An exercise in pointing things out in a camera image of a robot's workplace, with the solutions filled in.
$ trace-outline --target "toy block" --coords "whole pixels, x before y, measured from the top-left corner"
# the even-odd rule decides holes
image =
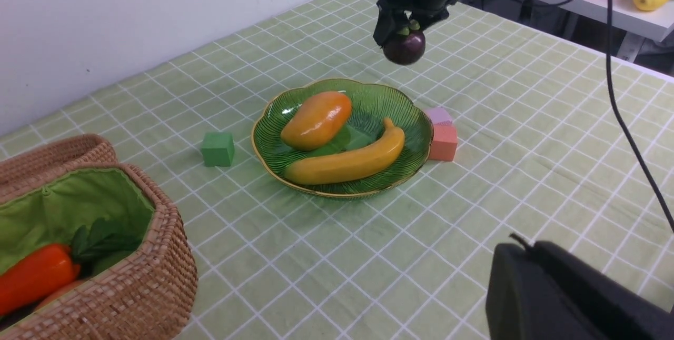
[[[438,124],[439,126],[451,126],[454,119],[445,109],[442,107],[434,107],[432,109],[424,110],[426,116],[431,120],[433,126]]]
[[[204,165],[232,166],[234,159],[234,138],[229,132],[206,132],[202,141]]]
[[[440,162],[454,161],[458,143],[459,138],[456,127],[436,124],[433,126],[433,141],[431,142],[429,160]]]

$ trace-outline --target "white shelf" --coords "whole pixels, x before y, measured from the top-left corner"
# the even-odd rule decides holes
[[[546,3],[563,2],[563,0],[539,1]],[[606,1],[573,0],[563,8],[605,22]],[[662,41],[674,29],[674,0],[654,12],[638,11],[631,0],[613,0],[613,26],[654,41]]]

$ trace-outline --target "carrot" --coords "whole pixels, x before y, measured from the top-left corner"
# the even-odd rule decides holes
[[[38,309],[43,308],[44,306],[50,304],[51,302],[55,301],[56,299],[59,299],[61,295],[66,294],[70,290],[82,285],[82,283],[87,282],[86,279],[78,279],[75,282],[70,282],[67,285],[61,287],[60,289],[56,290],[52,294],[50,294],[48,297],[46,297],[43,301],[38,304],[38,306],[33,310],[37,311]]]
[[[0,316],[52,294],[79,273],[69,246],[49,244],[37,249],[0,275]]]
[[[115,252],[135,251],[141,239],[112,219],[98,218],[91,228],[82,225],[70,246],[49,244],[0,275],[0,316],[38,302],[77,280],[82,265]]]

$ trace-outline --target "banana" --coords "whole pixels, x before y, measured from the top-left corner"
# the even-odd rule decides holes
[[[364,148],[335,155],[309,157],[291,163],[284,176],[300,185],[339,184],[377,174],[390,167],[405,145],[405,132],[389,117],[381,137]]]

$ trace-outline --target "white wall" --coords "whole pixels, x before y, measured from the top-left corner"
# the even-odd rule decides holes
[[[0,0],[0,135],[308,0]]]

